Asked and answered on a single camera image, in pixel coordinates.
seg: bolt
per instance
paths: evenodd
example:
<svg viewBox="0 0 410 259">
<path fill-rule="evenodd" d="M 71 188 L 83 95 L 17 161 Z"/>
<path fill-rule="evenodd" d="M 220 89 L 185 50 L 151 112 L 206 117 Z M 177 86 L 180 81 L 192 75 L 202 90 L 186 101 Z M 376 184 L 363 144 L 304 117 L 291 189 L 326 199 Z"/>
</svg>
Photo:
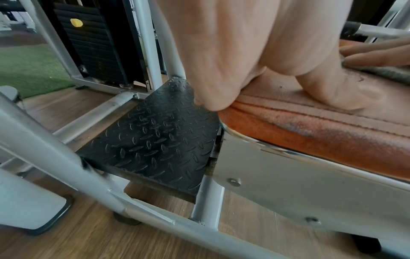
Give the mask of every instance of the bolt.
<svg viewBox="0 0 410 259">
<path fill-rule="evenodd" d="M 229 178 L 228 179 L 228 183 L 230 185 L 232 185 L 233 187 L 239 187 L 241 186 L 240 180 L 239 179 L 233 179 L 233 178 Z"/>
<path fill-rule="evenodd" d="M 315 227 L 322 225 L 320 220 L 318 218 L 315 218 L 315 217 L 307 217 L 305 220 L 306 220 L 307 223 L 309 223 L 310 225 L 315 226 Z"/>
</svg>

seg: worn leather upholstery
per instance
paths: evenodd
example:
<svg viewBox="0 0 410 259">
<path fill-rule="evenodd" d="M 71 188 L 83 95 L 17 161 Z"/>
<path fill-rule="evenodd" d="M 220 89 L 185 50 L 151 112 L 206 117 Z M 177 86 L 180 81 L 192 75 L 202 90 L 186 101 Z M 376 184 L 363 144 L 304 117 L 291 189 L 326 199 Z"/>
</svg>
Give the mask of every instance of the worn leather upholstery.
<svg viewBox="0 0 410 259">
<path fill-rule="evenodd" d="M 229 128 L 246 136 L 343 165 L 410 180 L 410 87 L 345 70 L 384 98 L 371 107 L 345 111 L 306 94 L 294 77 L 270 70 L 219 112 Z"/>
</svg>

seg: textured metal platform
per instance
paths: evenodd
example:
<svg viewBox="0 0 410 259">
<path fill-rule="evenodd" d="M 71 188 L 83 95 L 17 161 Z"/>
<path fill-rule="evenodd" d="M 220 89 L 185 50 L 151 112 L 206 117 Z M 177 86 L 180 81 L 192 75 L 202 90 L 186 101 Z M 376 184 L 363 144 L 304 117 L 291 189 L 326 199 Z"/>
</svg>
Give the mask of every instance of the textured metal platform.
<svg viewBox="0 0 410 259">
<path fill-rule="evenodd" d="M 195 107 L 173 78 L 77 153 L 94 168 L 195 203 L 218 134 L 216 113 Z"/>
</svg>

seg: stitching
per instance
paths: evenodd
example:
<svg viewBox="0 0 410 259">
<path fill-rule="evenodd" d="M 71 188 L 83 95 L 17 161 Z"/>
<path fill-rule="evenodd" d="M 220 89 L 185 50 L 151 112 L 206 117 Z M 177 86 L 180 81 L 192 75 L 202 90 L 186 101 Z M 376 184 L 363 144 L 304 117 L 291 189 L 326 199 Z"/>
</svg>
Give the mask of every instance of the stitching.
<svg viewBox="0 0 410 259">
<path fill-rule="evenodd" d="M 243 104 L 243 105 L 254 106 L 254 107 L 258 107 L 258 108 L 262 108 L 262 109 L 268 109 L 268 110 L 271 110 L 271 111 L 284 111 L 284 112 L 287 112 L 287 113 L 293 113 L 293 114 L 298 114 L 298 115 L 307 115 L 307 116 L 313 117 L 313 118 L 318 118 L 318 119 L 322 119 L 322 120 L 327 120 L 327 121 L 336 122 L 336 123 L 339 123 L 339 124 L 349 125 L 349 126 L 353 126 L 353 127 L 357 127 L 357 128 L 362 128 L 362 129 L 367 129 L 367 130 L 372 130 L 372 131 L 379 131 L 379 132 L 387 133 L 387 134 L 390 134 L 390 135 L 395 135 L 395 136 L 400 136 L 400 137 L 405 137 L 405 138 L 407 138 L 407 139 L 410 139 L 409 136 L 400 135 L 400 134 L 392 133 L 392 132 L 388 132 L 388 131 L 382 131 L 382 130 L 375 129 L 375 128 L 368 128 L 368 127 L 358 126 L 358 125 L 354 125 L 354 124 L 350 124 L 350 123 L 346 123 L 346 122 L 337 121 L 337 120 L 334 120 L 334 119 L 328 119 L 328 118 L 323 118 L 323 117 L 319 117 L 319 116 L 315 116 L 315 115 L 309 115 L 309 114 L 299 113 L 299 112 L 295 112 L 295 111 L 288 111 L 288 110 L 283 110 L 283 109 L 267 108 L 267 107 L 264 107 L 264 106 L 252 105 L 252 104 L 248 104 L 248 103 L 244 103 L 244 102 L 239 102 L 239 101 L 236 101 L 236 102 L 241 103 L 241 104 Z"/>
<path fill-rule="evenodd" d="M 291 104 L 296 104 L 296 105 L 300 105 L 300 106 L 311 107 L 311 108 L 315 108 L 315 109 L 319 109 L 319 110 L 331 111 L 331 112 L 335 112 L 335 113 L 339 113 L 339 114 L 351 115 L 351 116 L 355 116 L 355 117 L 362 117 L 362 118 L 372 119 L 372 120 L 376 120 L 376 121 L 380 121 L 380 122 L 388 122 L 388 123 L 392 123 L 392 124 L 395 124 L 395 125 L 410 127 L 410 125 L 407 125 L 407 124 L 391 122 L 391 121 L 384 120 L 384 119 L 375 119 L 375 118 L 367 117 L 367 116 L 363 116 L 363 115 L 355 115 L 355 114 L 343 113 L 343 112 L 340 112 L 340 111 L 335 111 L 335 110 L 330 110 L 330 109 L 318 108 L 318 107 L 316 107 L 316 106 L 314 106 L 314 105 L 305 105 L 305 104 L 300 104 L 300 103 L 297 103 L 297 102 L 290 102 L 290 101 L 284 101 L 284 100 L 278 100 L 278 99 L 272 99 L 272 98 L 266 98 L 266 97 L 252 96 L 252 95 L 248 95 L 248 94 L 244 94 L 244 93 L 242 93 L 241 95 L 245 95 L 245 96 L 249 96 L 249 97 L 253 97 L 253 98 L 261 98 L 261 99 L 266 99 L 266 100 L 273 100 L 273 101 L 278 101 L 278 102 L 291 103 Z"/>
</svg>

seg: yellow tag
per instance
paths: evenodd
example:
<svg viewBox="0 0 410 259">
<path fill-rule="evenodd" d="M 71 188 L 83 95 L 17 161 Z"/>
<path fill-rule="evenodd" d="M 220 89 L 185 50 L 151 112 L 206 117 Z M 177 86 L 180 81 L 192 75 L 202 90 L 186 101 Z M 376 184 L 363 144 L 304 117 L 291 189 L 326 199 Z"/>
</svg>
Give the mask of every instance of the yellow tag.
<svg viewBox="0 0 410 259">
<path fill-rule="evenodd" d="M 72 24 L 74 27 L 77 27 L 77 28 L 83 26 L 82 21 L 79 20 L 79 19 L 71 18 L 71 19 L 70 19 L 70 22 L 71 22 L 71 24 Z"/>
</svg>

